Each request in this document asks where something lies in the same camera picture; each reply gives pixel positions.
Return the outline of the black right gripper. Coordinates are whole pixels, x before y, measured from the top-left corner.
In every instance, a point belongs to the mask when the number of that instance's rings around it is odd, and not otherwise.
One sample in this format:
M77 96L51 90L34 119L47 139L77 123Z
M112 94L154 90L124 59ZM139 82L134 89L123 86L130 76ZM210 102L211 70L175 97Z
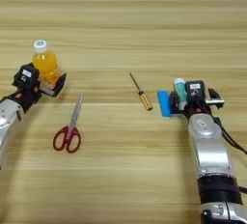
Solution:
M182 110L178 109L177 103L177 93L173 91L170 94L170 109L172 115L183 115L183 116L192 116L194 114L211 114L210 107L215 105L218 109L224 106L225 101L220 97L220 95L214 90L209 88L208 93L210 99L206 100L197 100L190 103L187 103Z

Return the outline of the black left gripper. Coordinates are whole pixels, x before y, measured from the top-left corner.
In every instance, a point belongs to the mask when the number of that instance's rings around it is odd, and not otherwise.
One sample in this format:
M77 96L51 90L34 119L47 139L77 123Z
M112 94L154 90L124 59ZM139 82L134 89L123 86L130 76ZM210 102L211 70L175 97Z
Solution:
M6 97L6 109L12 112L21 109L27 112L34 104L36 104L42 95L50 97L57 97L63 89L66 82L67 75L61 75L55 87L52 89L43 86L35 86L34 88L19 88L15 93Z

